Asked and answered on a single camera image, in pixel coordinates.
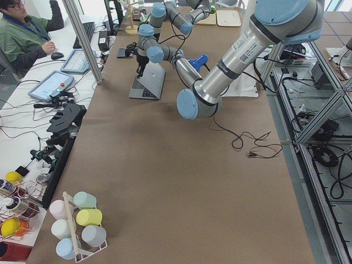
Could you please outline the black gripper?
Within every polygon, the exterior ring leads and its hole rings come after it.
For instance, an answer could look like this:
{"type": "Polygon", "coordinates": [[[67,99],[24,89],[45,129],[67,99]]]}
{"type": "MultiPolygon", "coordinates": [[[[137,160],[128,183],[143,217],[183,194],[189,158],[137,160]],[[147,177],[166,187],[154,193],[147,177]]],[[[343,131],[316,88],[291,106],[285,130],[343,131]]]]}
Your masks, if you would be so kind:
{"type": "Polygon", "coordinates": [[[125,56],[131,57],[132,55],[136,55],[136,60],[138,62],[138,68],[136,70],[137,77],[142,77],[145,70],[145,65],[149,62],[147,56],[142,56],[138,53],[138,44],[136,42],[132,42],[126,46],[125,56]]]}

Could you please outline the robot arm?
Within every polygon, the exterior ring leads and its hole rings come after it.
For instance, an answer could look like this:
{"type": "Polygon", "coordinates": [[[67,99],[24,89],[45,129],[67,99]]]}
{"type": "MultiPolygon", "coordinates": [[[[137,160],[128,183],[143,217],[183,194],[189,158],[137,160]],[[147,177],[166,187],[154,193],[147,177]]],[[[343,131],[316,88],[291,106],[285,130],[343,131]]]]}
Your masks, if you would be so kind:
{"type": "Polygon", "coordinates": [[[182,15],[172,1],[153,4],[150,21],[139,27],[135,55],[138,62],[134,85],[160,89],[168,61],[185,83],[177,97],[177,110],[185,119],[208,118],[222,107],[221,93],[269,45],[314,41],[321,36],[324,1],[256,1],[249,25],[206,76],[191,64],[180,48],[159,43],[164,21],[170,21],[181,33],[189,34],[193,26],[211,12],[209,1],[188,1],[191,12],[182,15]]]}
{"type": "Polygon", "coordinates": [[[193,9],[186,15],[178,11],[175,1],[153,4],[149,24],[154,28],[154,37],[157,40],[159,40],[163,22],[166,20],[170,21],[183,35],[188,35],[197,22],[208,18],[211,14],[209,1],[186,1],[186,4],[193,9]]]}

